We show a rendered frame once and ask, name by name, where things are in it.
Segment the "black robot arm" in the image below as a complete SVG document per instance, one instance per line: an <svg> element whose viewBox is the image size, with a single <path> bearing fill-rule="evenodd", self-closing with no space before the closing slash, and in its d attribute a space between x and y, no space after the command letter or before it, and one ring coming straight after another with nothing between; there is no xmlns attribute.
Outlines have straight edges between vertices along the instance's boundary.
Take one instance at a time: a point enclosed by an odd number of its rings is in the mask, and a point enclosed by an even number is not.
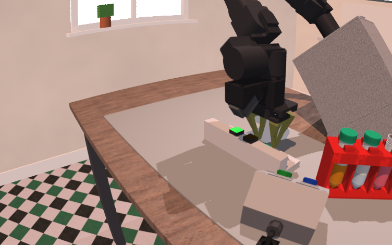
<svg viewBox="0 0 392 245"><path fill-rule="evenodd" d="M270 44L282 31L274 14L258 0L224 0L237 36L220 48L226 74L225 102L234 115L248 118L257 104L271 109L283 105L287 50ZM327 0L285 0L323 38L339 27ZM259 76L263 76L261 78ZM276 77L276 80L267 79Z"/></svg>

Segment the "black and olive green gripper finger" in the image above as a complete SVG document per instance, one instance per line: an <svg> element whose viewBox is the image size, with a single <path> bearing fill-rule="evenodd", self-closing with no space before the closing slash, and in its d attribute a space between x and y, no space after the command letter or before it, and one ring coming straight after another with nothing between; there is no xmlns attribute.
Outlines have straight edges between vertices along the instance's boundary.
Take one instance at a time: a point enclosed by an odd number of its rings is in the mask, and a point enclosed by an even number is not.
<svg viewBox="0 0 392 245"><path fill-rule="evenodd" d="M283 136L283 134L285 133L285 131L287 130L287 128L289 127L289 125L291 124L291 122L293 121L293 119L295 118L295 115L287 112L288 114L290 114L290 118L284 120L283 122L279 123L279 124L275 124L271 121L269 121L269 129L270 129L270 134L271 134L271 143L272 143L272 148L276 148ZM280 128L281 127L281 128ZM279 131L280 128L280 131ZM279 131L279 134L278 134ZM277 136L278 134L278 136Z"/></svg>
<svg viewBox="0 0 392 245"><path fill-rule="evenodd" d="M249 115L249 117L246 118L246 119L248 120L254 135L259 137L258 140L260 140L262 138L262 134L263 134L263 131L264 131L264 128L265 128L266 119L263 118L263 117L260 117L260 127L259 127L259 131L258 131L257 126L256 126L256 122L255 122L255 119L254 119L255 116L257 116L257 115L251 113Z"/></svg>

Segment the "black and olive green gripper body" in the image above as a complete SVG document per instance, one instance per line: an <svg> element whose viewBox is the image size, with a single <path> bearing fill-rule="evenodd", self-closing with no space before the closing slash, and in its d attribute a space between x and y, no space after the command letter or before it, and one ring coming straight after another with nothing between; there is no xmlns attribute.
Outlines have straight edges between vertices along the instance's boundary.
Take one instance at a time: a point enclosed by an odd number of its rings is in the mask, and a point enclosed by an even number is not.
<svg viewBox="0 0 392 245"><path fill-rule="evenodd" d="M298 108L298 103L284 98L282 106L279 106L275 109L271 109L261 104L257 104L257 106L254 108L252 113L261 116L275 124L279 124L284 120L290 118L290 114L287 114L286 112L290 110L292 112L295 112L297 108Z"/></svg>

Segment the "light grey flat mat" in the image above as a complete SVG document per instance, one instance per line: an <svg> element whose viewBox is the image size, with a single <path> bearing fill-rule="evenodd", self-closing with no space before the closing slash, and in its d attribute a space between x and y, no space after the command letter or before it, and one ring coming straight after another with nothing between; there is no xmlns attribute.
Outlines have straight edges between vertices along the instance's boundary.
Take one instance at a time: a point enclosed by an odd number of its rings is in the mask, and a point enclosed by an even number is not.
<svg viewBox="0 0 392 245"><path fill-rule="evenodd" d="M215 118L253 134L233 114L225 87L175 97L104 118L171 186L242 245L266 232L240 223L257 169L204 139ZM325 144L287 128L277 149L300 160L292 178L316 180ZM392 245L392 200L328 198L309 245Z"/></svg>

